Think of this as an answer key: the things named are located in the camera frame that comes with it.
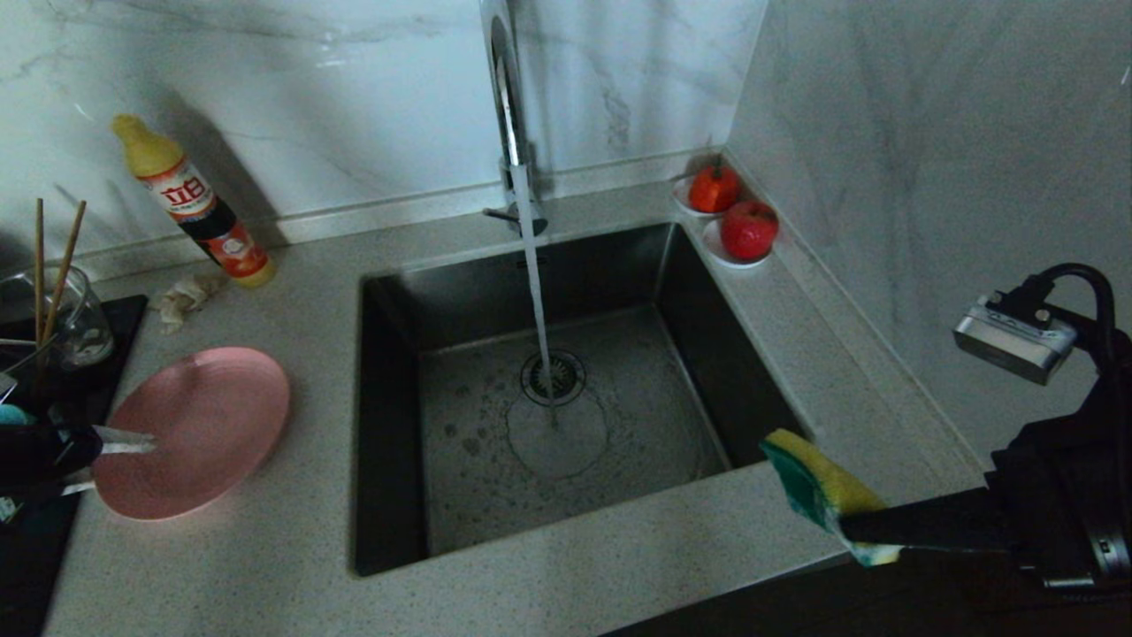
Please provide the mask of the pink plastic plate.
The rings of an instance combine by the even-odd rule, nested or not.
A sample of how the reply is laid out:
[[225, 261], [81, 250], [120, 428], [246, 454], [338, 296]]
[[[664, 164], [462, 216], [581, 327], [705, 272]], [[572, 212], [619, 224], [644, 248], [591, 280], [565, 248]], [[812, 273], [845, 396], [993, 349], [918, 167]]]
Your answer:
[[166, 365], [126, 396], [113, 430], [155, 448], [93, 464], [96, 492], [132, 520], [168, 520], [214, 503], [257, 471], [283, 434], [288, 373], [257, 348], [206, 348]]

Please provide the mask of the yellow green sponge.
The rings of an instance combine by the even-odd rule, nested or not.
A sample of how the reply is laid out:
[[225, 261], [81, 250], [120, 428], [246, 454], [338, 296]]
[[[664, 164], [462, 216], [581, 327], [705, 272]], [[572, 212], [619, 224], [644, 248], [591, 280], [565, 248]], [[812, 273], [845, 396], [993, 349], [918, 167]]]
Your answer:
[[841, 541], [861, 567], [898, 562], [901, 546], [850, 540], [842, 530], [844, 518], [887, 508], [872, 488], [829, 459], [816, 445], [782, 428], [765, 436], [758, 447], [775, 468], [797, 515]]

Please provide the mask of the orange dish soap bottle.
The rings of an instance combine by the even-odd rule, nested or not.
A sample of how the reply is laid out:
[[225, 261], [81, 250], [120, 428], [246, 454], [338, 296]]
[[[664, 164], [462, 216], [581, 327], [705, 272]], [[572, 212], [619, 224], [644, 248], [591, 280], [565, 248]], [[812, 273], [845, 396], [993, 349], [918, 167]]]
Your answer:
[[276, 265], [271, 255], [180, 144], [154, 132], [134, 114], [117, 114], [111, 129], [121, 144], [126, 167], [211, 262], [245, 289], [258, 289], [274, 278]]

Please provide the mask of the stainless steel sink basin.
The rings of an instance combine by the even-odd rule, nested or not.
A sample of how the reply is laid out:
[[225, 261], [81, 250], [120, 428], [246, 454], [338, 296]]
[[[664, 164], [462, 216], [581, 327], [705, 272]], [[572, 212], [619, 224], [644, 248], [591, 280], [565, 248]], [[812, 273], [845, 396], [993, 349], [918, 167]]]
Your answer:
[[[805, 434], [691, 234], [677, 223], [360, 285], [353, 573], [558, 523], [753, 466]], [[520, 372], [561, 348], [578, 399], [541, 406]]]

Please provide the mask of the chrome sink faucet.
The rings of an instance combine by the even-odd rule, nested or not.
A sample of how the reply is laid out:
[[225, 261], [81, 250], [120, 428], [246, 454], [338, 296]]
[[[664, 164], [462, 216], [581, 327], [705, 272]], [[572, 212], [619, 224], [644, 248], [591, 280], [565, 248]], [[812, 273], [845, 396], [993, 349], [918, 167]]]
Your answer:
[[541, 235], [548, 226], [537, 195], [518, 193], [517, 177], [532, 178], [533, 149], [528, 140], [521, 89], [520, 57], [515, 37], [515, 21], [509, 0], [478, 0], [478, 12], [484, 28], [486, 61], [492, 81], [494, 112], [501, 141], [499, 174], [505, 206], [488, 210], [489, 217], [505, 219], [521, 234], [520, 203], [532, 206], [532, 230]]

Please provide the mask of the black induction cooktop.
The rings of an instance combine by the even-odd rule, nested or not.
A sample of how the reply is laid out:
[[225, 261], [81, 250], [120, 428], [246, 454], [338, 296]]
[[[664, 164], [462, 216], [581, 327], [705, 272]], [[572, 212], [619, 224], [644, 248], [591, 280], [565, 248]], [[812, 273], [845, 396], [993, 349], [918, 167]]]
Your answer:
[[[147, 305], [145, 295], [103, 303], [112, 354], [76, 372], [41, 372], [34, 362], [9, 368], [16, 386], [5, 403], [34, 415], [36, 425], [104, 425]], [[0, 497], [0, 637], [43, 636], [80, 503], [80, 494], [38, 503]]]

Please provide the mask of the clear glass cup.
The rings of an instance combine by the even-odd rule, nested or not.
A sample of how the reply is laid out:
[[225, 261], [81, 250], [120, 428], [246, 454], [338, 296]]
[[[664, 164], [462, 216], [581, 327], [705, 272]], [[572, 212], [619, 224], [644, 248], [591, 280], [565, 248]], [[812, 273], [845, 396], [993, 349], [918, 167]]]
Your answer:
[[114, 350], [114, 338], [100, 299], [88, 276], [72, 267], [65, 277], [61, 296], [54, 296], [60, 267], [46, 267], [42, 287], [34, 272], [18, 272], [0, 279], [0, 360], [6, 364], [32, 354], [32, 344], [45, 332], [35, 321], [46, 321], [54, 311], [53, 329], [40, 359], [48, 368], [76, 372], [96, 365]]

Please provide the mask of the crumpled white paper tissue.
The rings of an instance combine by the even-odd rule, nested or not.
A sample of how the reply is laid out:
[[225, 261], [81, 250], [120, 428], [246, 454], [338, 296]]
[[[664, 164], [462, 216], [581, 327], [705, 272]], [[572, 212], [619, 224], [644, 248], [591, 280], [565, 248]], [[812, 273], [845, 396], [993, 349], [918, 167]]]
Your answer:
[[154, 307], [158, 322], [162, 324], [162, 334], [180, 332], [187, 321], [187, 315], [199, 311], [228, 282], [224, 274], [192, 274], [178, 279], [158, 298], [158, 303]]

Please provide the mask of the red toy apple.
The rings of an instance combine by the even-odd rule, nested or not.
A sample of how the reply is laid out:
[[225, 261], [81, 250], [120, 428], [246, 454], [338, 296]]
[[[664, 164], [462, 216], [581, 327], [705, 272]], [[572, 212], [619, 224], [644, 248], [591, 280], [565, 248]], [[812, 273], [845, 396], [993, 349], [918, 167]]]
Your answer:
[[765, 203], [748, 199], [724, 210], [721, 219], [721, 246], [728, 257], [740, 262], [761, 261], [771, 253], [779, 234], [777, 210]]

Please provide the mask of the small white round dish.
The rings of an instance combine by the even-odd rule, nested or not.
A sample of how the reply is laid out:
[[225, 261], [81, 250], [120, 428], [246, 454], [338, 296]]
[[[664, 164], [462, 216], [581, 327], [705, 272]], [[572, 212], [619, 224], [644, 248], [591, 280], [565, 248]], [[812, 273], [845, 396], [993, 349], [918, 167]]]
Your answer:
[[723, 222], [721, 219], [712, 219], [702, 229], [700, 233], [700, 239], [702, 239], [703, 246], [707, 250], [713, 261], [723, 266], [724, 269], [732, 270], [749, 270], [755, 269], [761, 262], [765, 262], [769, 259], [769, 255], [773, 253], [773, 250], [767, 251], [763, 257], [756, 259], [738, 259], [731, 253], [724, 250], [723, 246]]
[[741, 190], [739, 190], [737, 196], [734, 197], [730, 203], [724, 205], [722, 210], [718, 212], [697, 210], [695, 209], [695, 207], [691, 206], [691, 190], [692, 186], [694, 186], [695, 179], [696, 179], [695, 177], [684, 177], [680, 179], [676, 179], [674, 181], [671, 190], [672, 201], [674, 205], [677, 207], [677, 210], [681, 210], [683, 213], [691, 215], [691, 217], [693, 218], [707, 219], [707, 218], [719, 217], [719, 215], [723, 215], [724, 210], [730, 209], [731, 206], [739, 203], [741, 199]]

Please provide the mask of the round metal drain strainer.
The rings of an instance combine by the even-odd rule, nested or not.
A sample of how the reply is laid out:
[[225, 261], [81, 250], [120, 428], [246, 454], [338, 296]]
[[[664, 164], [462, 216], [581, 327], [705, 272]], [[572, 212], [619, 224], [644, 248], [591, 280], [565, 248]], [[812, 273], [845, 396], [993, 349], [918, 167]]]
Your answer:
[[586, 368], [581, 359], [561, 348], [548, 351], [549, 372], [543, 372], [540, 354], [526, 359], [520, 372], [523, 395], [541, 406], [561, 406], [578, 399], [586, 384]]

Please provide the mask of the orange-red toy tomato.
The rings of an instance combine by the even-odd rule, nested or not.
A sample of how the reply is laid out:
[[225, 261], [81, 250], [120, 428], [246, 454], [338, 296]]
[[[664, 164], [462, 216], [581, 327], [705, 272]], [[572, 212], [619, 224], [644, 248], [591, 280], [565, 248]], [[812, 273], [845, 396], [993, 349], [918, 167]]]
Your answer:
[[692, 179], [688, 203], [693, 210], [715, 214], [729, 209], [741, 193], [741, 180], [732, 167], [724, 165], [722, 158], [711, 166], [698, 170]]

